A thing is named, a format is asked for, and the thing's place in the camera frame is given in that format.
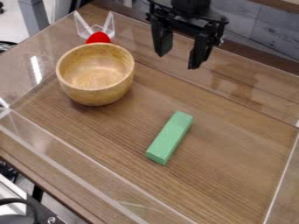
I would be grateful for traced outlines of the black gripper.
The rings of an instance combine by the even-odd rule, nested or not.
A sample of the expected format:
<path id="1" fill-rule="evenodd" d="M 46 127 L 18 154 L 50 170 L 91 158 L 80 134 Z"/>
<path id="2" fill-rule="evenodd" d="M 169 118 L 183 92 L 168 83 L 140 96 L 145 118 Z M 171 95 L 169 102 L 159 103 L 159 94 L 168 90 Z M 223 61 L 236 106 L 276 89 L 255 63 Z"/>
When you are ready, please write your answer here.
<path id="1" fill-rule="evenodd" d="M 211 0 L 147 0 L 153 49 L 163 57 L 173 47 L 173 31 L 195 36 L 188 68 L 197 69 L 213 45 L 223 43 L 228 18 L 211 8 Z"/>

